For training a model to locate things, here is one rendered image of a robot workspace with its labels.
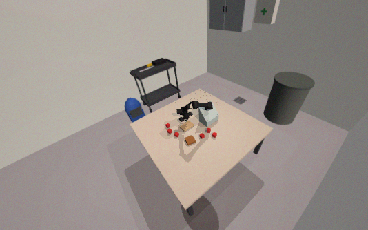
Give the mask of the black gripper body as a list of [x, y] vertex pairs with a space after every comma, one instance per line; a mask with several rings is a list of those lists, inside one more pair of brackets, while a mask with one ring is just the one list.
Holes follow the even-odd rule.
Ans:
[[190, 116], [192, 116], [192, 115], [193, 115], [193, 113], [188, 112], [188, 113], [186, 113], [186, 114], [183, 114], [183, 117], [180, 117], [180, 118], [179, 118], [179, 120], [180, 120], [181, 122], [183, 122], [183, 121], [184, 121], [184, 119], [186, 119], [187, 117], [189, 117], [189, 115], [190, 115]]

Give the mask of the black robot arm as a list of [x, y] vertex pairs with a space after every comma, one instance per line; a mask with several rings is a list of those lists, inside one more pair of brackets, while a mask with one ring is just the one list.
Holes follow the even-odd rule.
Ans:
[[199, 103], [198, 101], [191, 101], [189, 104], [187, 104], [185, 107], [181, 107], [180, 109], [177, 109], [177, 114], [180, 114], [183, 116], [183, 114], [186, 114], [188, 109], [192, 109], [190, 108], [190, 104], [192, 103], [192, 107], [193, 109], [197, 109], [197, 108], [200, 108], [200, 107], [204, 107], [205, 110], [211, 110], [213, 109], [213, 106], [212, 106], [212, 102], [207, 102], [207, 103]]

